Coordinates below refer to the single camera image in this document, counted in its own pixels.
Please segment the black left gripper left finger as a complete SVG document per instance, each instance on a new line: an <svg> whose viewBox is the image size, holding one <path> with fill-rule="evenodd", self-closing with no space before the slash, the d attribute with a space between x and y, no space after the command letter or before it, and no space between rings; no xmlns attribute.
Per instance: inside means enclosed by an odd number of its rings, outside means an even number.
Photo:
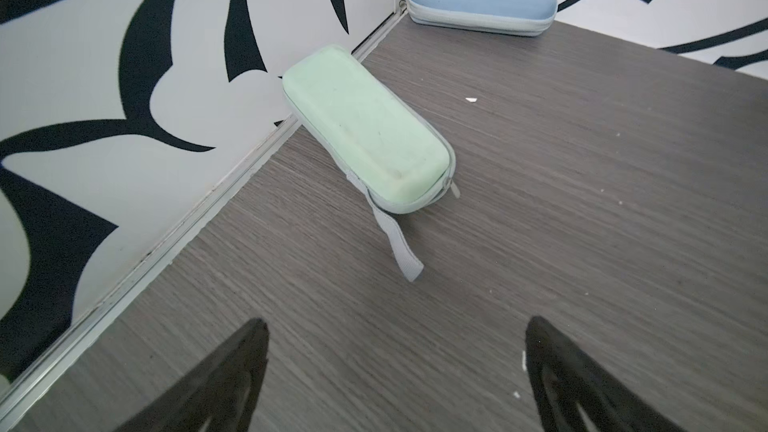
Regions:
<svg viewBox="0 0 768 432"><path fill-rule="evenodd" d="M119 431L247 431L268 364L270 332L251 319Z"/></svg>

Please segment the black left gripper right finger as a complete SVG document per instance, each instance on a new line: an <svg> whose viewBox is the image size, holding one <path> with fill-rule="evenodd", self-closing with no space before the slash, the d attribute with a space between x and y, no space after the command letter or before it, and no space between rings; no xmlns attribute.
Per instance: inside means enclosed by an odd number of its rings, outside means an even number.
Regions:
<svg viewBox="0 0 768 432"><path fill-rule="evenodd" d="M525 364L545 431L679 431L541 316L525 331Z"/></svg>

